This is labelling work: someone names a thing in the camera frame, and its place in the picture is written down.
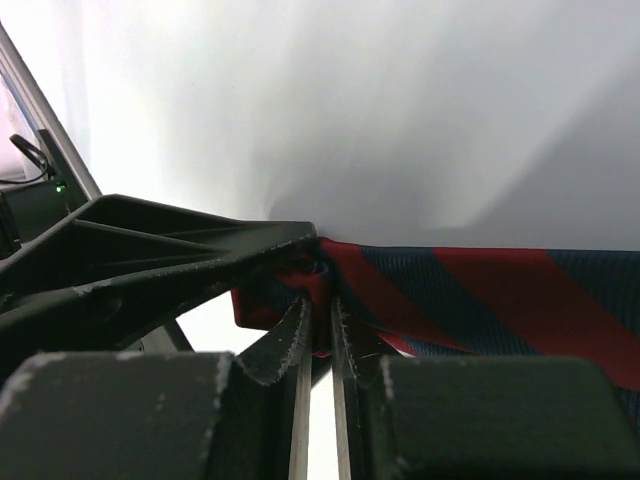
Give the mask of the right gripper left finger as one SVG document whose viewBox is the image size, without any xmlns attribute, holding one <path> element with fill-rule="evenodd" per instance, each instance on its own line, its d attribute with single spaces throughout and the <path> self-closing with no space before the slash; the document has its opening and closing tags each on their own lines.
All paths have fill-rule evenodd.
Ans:
<svg viewBox="0 0 640 480">
<path fill-rule="evenodd" d="M 309 300 L 240 354 L 46 353 L 1 393 L 5 479 L 303 479 Z"/>
</svg>

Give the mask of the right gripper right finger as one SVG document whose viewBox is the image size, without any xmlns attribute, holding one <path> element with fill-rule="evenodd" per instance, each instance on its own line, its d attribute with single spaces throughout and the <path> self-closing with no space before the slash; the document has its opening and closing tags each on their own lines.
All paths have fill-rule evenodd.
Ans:
<svg viewBox="0 0 640 480">
<path fill-rule="evenodd" d="M 639 441 L 576 358 L 405 357 L 331 305 L 343 479 L 635 479 Z"/>
</svg>

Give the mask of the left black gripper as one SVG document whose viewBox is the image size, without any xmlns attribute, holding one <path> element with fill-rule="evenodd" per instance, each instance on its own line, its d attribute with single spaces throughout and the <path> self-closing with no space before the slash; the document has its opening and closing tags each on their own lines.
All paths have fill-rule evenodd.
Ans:
<svg viewBox="0 0 640 480">
<path fill-rule="evenodd" d="M 315 239 L 310 222 L 91 200 L 1 263 L 1 380 L 40 352 L 124 350 Z M 116 284 L 191 271 L 204 281 Z"/>
</svg>

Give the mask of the red navy striped tie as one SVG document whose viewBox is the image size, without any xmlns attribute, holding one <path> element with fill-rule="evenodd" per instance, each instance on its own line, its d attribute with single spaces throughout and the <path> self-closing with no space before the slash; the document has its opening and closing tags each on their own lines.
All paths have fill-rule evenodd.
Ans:
<svg viewBox="0 0 640 480">
<path fill-rule="evenodd" d="M 234 289 L 236 323 L 266 330 L 301 295 L 317 332 L 334 295 L 393 346 L 587 359 L 639 387 L 639 256 L 631 251 L 374 247 L 319 240 Z"/>
</svg>

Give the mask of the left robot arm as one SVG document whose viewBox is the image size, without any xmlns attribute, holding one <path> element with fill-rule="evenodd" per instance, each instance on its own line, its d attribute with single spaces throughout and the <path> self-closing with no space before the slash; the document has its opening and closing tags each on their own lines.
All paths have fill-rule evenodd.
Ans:
<svg viewBox="0 0 640 480">
<path fill-rule="evenodd" d="M 52 135 L 13 144 L 41 177 L 1 190 L 1 374 L 41 352 L 189 349 L 178 318 L 315 241 L 308 222 L 240 221 L 91 197 Z"/>
</svg>

